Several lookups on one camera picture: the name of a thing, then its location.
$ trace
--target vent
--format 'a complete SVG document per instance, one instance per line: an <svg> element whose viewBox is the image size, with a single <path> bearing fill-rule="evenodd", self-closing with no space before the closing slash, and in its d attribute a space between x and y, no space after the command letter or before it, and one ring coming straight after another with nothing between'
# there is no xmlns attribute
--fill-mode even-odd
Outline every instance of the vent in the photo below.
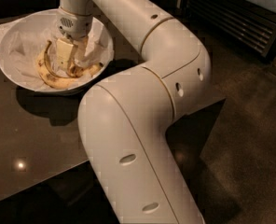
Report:
<svg viewBox="0 0 276 224"><path fill-rule="evenodd" d="M220 1L188 0L188 6L192 12L233 35L261 55L268 53L273 29L266 24L243 16L228 6L222 6Z"/></svg>
<svg viewBox="0 0 276 224"><path fill-rule="evenodd" d="M73 26L73 22L69 19L66 19L66 18L61 18L61 23L65 27L72 27Z"/></svg>

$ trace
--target white bowl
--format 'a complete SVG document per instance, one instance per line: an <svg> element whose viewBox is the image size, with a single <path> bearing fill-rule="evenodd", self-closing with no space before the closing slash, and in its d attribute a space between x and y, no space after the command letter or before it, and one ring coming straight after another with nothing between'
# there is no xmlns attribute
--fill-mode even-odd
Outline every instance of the white bowl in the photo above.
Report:
<svg viewBox="0 0 276 224"><path fill-rule="evenodd" d="M93 19L89 33L89 46L101 46L105 51L100 56L103 68L93 77L81 77L78 82L67 90L56 90L46 85L35 70L35 59L48 39L53 41L49 50L50 59L55 61L55 44L58 37L62 37L56 26L56 9L34 13L13 25L0 42L0 68L15 84L30 91L48 94L70 95L81 91L93 79L98 77L113 60L113 39L104 25Z"/></svg>

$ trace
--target floor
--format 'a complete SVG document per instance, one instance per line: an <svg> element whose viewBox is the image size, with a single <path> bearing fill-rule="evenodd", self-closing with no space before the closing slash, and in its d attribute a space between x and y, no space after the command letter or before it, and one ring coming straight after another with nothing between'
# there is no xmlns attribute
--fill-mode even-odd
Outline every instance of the floor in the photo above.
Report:
<svg viewBox="0 0 276 224"><path fill-rule="evenodd" d="M207 224L276 223L276 76L239 42L186 23L212 56L226 100L166 133ZM111 70L132 63L115 61ZM0 223L118 223L88 162L0 202Z"/></svg>

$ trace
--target banana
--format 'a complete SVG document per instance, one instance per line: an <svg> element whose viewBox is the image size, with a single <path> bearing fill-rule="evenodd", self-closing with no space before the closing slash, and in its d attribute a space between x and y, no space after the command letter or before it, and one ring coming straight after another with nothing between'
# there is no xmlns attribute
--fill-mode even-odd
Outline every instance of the banana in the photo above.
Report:
<svg viewBox="0 0 276 224"><path fill-rule="evenodd" d="M79 77L87 74L87 72L89 72L92 77L103 67L102 63L94 63L88 68L82 68L75 65L74 61L72 61L66 72L69 77L60 77L52 70L50 58L48 56L48 49L51 44L52 42L48 40L46 46L36 58L35 68L44 82L54 89L65 90L73 82L76 82Z"/></svg>
<svg viewBox="0 0 276 224"><path fill-rule="evenodd" d="M35 68L44 80L44 82L50 87L57 90L65 90L67 89L73 82L77 81L75 77L59 77L52 70L50 65L50 59L48 56L48 49L51 46L51 41L47 41L44 49L39 53L36 58Z"/></svg>

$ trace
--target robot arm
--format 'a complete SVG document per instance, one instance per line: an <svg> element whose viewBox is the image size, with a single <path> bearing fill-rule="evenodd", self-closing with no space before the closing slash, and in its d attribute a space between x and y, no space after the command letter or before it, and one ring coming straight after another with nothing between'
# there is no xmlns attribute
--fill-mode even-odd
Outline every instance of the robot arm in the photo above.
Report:
<svg viewBox="0 0 276 224"><path fill-rule="evenodd" d="M148 0L92 1L145 59L96 84L78 110L82 143L109 202L120 223L204 223L165 132L207 94L205 47Z"/></svg>

